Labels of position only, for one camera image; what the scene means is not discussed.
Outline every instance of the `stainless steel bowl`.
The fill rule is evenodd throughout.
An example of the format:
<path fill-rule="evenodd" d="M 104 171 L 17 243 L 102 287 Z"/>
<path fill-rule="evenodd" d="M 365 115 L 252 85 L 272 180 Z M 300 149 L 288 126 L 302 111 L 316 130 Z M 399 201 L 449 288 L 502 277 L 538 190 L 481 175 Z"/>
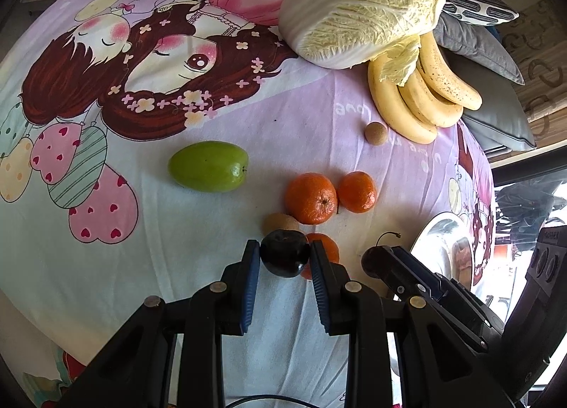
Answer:
<path fill-rule="evenodd" d="M 410 252 L 430 271 L 456 279 L 470 291 L 473 272 L 471 236 L 455 214 L 441 213 L 429 221 Z"/>

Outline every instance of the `green fruit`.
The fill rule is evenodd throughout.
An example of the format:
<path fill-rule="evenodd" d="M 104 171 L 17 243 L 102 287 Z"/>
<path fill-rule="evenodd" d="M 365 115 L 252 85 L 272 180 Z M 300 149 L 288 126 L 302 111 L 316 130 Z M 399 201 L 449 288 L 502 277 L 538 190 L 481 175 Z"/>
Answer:
<path fill-rule="evenodd" d="M 228 192 L 245 180 L 248 154 L 228 142 L 204 141 L 169 159 L 169 174 L 179 184 L 201 192 Z"/>

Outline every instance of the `banana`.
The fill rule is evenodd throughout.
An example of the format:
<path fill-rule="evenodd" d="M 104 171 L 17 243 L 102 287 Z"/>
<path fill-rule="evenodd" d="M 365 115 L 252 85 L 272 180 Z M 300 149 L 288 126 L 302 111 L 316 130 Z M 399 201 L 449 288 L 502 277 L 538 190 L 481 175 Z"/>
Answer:
<path fill-rule="evenodd" d="M 457 123 L 463 114 L 463 106 L 435 97 L 417 69 L 398 89 L 409 110 L 424 123 L 447 128 Z"/>
<path fill-rule="evenodd" d="M 398 86 L 391 81 L 380 81 L 382 67 L 388 61 L 386 54 L 368 64 L 368 84 L 376 108 L 390 127 L 410 141 L 429 144 L 437 137 L 437 128 L 419 120 L 405 105 Z"/>
<path fill-rule="evenodd" d="M 480 94 L 456 76 L 447 66 L 433 38 L 433 32 L 424 33 L 421 36 L 417 69 L 432 91 L 439 93 L 449 101 L 473 111 L 478 110 L 483 103 Z"/>

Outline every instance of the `silver bolt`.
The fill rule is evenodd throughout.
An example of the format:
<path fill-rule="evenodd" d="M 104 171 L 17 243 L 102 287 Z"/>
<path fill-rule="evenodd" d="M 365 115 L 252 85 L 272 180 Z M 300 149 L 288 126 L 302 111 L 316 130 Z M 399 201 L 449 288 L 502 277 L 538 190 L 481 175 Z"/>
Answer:
<path fill-rule="evenodd" d="M 345 289 L 349 293 L 358 293 L 362 289 L 362 285 L 358 281 L 347 281 L 345 283 Z"/>
<path fill-rule="evenodd" d="M 222 293 L 226 291 L 226 283 L 224 281 L 216 281 L 214 283 L 211 283 L 211 285 L 209 286 L 209 289 L 213 292 L 213 293 Z"/>
<path fill-rule="evenodd" d="M 146 307 L 157 307 L 162 302 L 162 299 L 159 296 L 148 296 L 144 299 L 144 305 Z"/>
<path fill-rule="evenodd" d="M 412 296 L 409 303 L 416 309 L 423 309 L 427 305 L 427 302 L 421 296 Z"/>

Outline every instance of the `bed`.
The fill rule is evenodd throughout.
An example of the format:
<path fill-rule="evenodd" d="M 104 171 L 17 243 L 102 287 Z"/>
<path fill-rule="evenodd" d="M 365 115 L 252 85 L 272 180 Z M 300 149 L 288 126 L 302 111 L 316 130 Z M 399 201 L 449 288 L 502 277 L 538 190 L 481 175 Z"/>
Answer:
<path fill-rule="evenodd" d="M 364 126 L 381 118 L 366 66 L 299 58 L 277 31 L 280 3 L 57 0 L 2 62 L 0 353 L 36 406 L 53 406 L 145 297 L 170 302 L 218 280 L 301 173 L 336 185 L 362 170 L 378 186 L 372 211 L 302 227 L 336 241 L 351 278 L 384 294 L 361 269 L 364 251 L 387 231 L 401 238 L 383 242 L 410 248 L 451 211 L 473 240 L 472 291 L 482 287 L 493 185 L 468 128 L 427 146 L 389 129 L 371 146 Z M 242 187 L 205 194 L 168 176 L 169 157 L 204 140 L 247 151 Z M 342 405 L 348 341 L 325 335 L 302 277 L 262 269 L 246 339 L 223 346 L 227 400 Z"/>

